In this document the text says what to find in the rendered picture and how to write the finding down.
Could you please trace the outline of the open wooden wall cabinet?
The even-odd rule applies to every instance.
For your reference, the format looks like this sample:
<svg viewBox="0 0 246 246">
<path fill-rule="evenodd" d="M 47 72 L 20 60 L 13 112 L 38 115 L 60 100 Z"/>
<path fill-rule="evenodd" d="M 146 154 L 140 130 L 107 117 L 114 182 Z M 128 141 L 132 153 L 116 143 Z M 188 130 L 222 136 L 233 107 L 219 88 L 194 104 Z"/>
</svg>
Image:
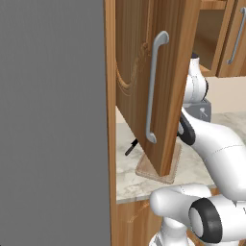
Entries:
<svg viewBox="0 0 246 246">
<path fill-rule="evenodd" d="M 234 0 L 201 2 L 193 52 L 205 77 L 216 75 L 233 8 Z"/>
</svg>

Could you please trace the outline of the wooden cabinet door with swirl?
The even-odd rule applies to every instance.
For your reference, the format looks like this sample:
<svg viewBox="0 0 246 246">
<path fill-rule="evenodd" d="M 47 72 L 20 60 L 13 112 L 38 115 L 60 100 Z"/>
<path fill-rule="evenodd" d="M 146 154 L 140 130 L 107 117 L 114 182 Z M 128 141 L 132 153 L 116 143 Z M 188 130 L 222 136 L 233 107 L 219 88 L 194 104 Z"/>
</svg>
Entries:
<svg viewBox="0 0 246 246">
<path fill-rule="evenodd" d="M 116 106 L 157 173 L 170 172 L 201 0 L 115 0 Z M 151 131 L 146 113 L 152 46 L 161 32 Z"/>
</svg>

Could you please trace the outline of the tall grey fridge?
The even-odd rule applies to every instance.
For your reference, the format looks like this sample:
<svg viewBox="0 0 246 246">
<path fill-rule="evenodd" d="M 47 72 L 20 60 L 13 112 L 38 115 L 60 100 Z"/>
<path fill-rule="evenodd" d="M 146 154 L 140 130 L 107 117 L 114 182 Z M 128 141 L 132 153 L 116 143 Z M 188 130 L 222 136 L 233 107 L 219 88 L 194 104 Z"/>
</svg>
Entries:
<svg viewBox="0 0 246 246">
<path fill-rule="evenodd" d="M 102 0 L 0 0 L 0 246 L 110 246 Z"/>
</svg>

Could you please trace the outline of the tall wooden side panel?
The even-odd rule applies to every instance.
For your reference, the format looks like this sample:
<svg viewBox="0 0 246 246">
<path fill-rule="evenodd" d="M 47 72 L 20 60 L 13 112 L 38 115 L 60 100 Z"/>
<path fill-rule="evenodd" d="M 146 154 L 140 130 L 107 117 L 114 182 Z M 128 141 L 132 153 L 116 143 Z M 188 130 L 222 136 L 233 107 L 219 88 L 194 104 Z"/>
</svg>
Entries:
<svg viewBox="0 0 246 246">
<path fill-rule="evenodd" d="M 116 222 L 116 136 L 115 136 L 115 0 L 103 0 L 105 27 L 106 93 L 108 121 L 108 166 L 111 210 L 111 246 L 117 246 Z"/>
</svg>

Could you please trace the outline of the plain wooden cabinet door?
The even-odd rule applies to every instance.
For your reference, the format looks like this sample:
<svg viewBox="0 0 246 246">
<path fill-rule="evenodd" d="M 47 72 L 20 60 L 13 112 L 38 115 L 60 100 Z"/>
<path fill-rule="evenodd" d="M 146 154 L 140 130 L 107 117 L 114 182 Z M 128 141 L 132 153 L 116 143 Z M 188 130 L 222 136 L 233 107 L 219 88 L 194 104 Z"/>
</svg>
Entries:
<svg viewBox="0 0 246 246">
<path fill-rule="evenodd" d="M 246 0 L 234 0 L 216 76 L 246 76 Z"/>
</svg>

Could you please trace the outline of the wooden base cabinet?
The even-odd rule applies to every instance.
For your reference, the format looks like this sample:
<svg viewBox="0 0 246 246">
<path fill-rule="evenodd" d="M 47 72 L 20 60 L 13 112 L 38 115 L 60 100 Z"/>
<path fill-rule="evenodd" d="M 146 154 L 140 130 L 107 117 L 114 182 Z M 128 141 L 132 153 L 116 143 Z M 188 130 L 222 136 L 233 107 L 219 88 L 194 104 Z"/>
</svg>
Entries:
<svg viewBox="0 0 246 246">
<path fill-rule="evenodd" d="M 153 191 L 143 201 L 116 206 L 115 246 L 196 246 L 193 232 L 212 246 L 224 240 L 222 216 L 204 184 L 180 184 Z"/>
</svg>

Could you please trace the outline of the light wooden cutting board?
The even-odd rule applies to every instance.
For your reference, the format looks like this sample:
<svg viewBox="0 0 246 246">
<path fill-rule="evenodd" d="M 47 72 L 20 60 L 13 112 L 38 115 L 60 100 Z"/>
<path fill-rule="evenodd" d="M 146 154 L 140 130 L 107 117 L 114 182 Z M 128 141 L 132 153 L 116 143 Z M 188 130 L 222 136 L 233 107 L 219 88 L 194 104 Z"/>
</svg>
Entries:
<svg viewBox="0 0 246 246">
<path fill-rule="evenodd" d="M 149 161 L 149 159 L 145 154 L 143 154 L 142 157 L 140 158 L 136 166 L 135 173 L 140 177 L 144 177 L 149 180 L 154 180 L 160 183 L 171 185 L 174 183 L 176 177 L 181 152 L 182 152 L 182 145 L 180 143 L 177 143 L 174 149 L 173 159 L 171 162 L 171 169 L 169 174 L 166 176 L 160 176 L 157 173 L 154 166 L 152 165 L 152 163 Z"/>
</svg>

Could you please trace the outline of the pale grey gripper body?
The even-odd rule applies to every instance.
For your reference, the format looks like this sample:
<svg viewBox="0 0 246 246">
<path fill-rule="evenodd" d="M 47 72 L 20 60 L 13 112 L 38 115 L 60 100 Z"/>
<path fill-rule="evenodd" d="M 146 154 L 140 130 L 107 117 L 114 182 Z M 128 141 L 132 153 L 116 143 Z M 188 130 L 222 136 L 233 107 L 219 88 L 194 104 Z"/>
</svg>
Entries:
<svg viewBox="0 0 246 246">
<path fill-rule="evenodd" d="M 211 103 L 204 99 L 198 103 L 183 104 L 185 110 L 193 117 L 210 122 L 211 120 Z"/>
</svg>

